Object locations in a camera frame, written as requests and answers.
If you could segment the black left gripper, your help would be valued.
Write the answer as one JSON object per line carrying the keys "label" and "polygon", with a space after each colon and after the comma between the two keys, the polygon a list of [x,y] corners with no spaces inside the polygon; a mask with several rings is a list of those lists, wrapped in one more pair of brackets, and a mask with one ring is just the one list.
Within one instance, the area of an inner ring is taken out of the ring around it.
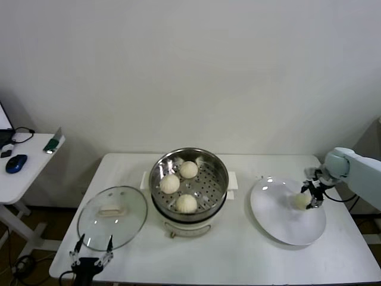
{"label": "black left gripper", "polygon": [[79,252],[83,245],[85,234],[76,243],[74,250],[69,252],[71,258],[71,269],[75,274],[74,286],[91,286],[95,275],[101,273],[104,267],[114,257],[113,255],[113,236],[110,236],[106,253],[99,259],[93,257],[79,258]]}

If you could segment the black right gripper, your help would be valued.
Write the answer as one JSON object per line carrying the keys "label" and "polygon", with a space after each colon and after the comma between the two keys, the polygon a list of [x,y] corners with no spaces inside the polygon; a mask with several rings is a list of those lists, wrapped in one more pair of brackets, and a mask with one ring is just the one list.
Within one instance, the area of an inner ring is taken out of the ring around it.
{"label": "black right gripper", "polygon": [[302,183],[301,193],[310,190],[310,202],[307,204],[306,209],[316,209],[321,207],[324,201],[324,192],[327,186],[319,179],[309,179]]}

